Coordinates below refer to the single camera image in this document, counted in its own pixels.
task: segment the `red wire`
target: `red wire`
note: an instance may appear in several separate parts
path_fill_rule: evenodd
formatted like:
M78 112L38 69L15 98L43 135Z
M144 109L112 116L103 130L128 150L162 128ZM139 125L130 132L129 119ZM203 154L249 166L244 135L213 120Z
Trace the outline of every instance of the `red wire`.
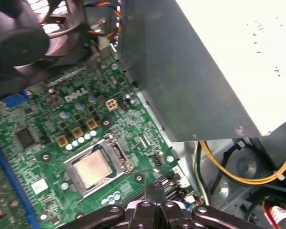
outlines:
M277 223L275 222L275 220L273 219L272 215L270 214L270 208L271 208L271 204L270 203L267 203L266 204L266 214L269 218L269 220L271 221L271 224L272 226L275 228L275 229L281 229L281 227L279 225L277 225Z

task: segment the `yellow wire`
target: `yellow wire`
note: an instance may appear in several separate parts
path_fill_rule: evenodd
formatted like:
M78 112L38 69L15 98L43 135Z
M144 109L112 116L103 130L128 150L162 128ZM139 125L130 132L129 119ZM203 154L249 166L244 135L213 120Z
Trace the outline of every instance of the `yellow wire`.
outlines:
M232 179L247 184L247 185L264 185L266 183L269 183L271 181L274 181L277 179L277 176L275 174L272 174L265 178L260 179L246 179L243 177L236 176L232 173L230 173L228 170L226 170L213 156L212 152L210 151L209 147L206 145L205 141L200 141L201 147L205 151L206 155L210 158L210 160L227 176L231 177ZM283 165L277 170L278 174L283 174L286 171L286 160L283 163Z

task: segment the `blue ram slot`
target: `blue ram slot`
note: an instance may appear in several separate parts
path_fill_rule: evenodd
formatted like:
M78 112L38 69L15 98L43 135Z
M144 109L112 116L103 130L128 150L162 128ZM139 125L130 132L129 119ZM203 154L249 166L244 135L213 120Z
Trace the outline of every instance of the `blue ram slot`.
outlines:
M23 188L21 187L18 179L16 178L15 174L13 173L12 168L10 167L7 159L5 158L1 148L0 148L0 165L5 173L5 175L8 177L10 184L14 188L16 195L18 196L21 204L23 205L25 211L26 211L26 218L27 221L30 223L33 229L40 229L39 223L35 217L35 211L30 204L28 198L26 197Z

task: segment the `screw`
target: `screw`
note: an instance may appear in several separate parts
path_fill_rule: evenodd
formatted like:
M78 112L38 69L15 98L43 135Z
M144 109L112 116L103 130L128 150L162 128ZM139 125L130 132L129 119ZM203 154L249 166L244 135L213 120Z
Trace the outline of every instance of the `screw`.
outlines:
M201 213L206 213L207 212L206 208L204 208L204 207L199 207L198 211L201 212Z
M236 128L236 132L239 135L245 135L245 128L242 125L240 125Z
M118 211L119 211L119 209L117 207L112 207L110 209L110 212L118 212Z
M142 206L143 206L143 207L149 207L150 204L149 204L148 202L144 202L144 203L142 204Z
M173 156L168 156L168 157L166 158L166 161L167 161L168 163L172 163L172 162L174 161L174 157L173 157Z
M111 65L112 70L117 70L119 68L119 66L116 63L113 63Z
M171 208L172 206L174 206L174 204L173 204L172 202L167 202L165 205L166 205L168 208Z

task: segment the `green circuit board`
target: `green circuit board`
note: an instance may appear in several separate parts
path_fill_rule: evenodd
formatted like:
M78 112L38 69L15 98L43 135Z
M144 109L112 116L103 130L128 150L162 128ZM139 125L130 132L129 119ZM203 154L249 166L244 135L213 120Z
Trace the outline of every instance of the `green circuit board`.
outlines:
M28 229L25 211L0 167L0 229Z
M101 68L79 64L48 81L52 91L31 91L29 100L16 108L0 104L0 147L41 228L58 228L112 202L124 205L142 193L147 182L177 165L123 71L112 64L116 64L112 57L102 61ZM110 99L113 106L106 104ZM91 119L97 124L93 128L97 135L86 139L91 132L86 122ZM133 170L84 197L66 172L65 162L107 134L115 137ZM155 159L156 152L163 155ZM86 169L85 176L91 173ZM103 175L113 171L100 170Z

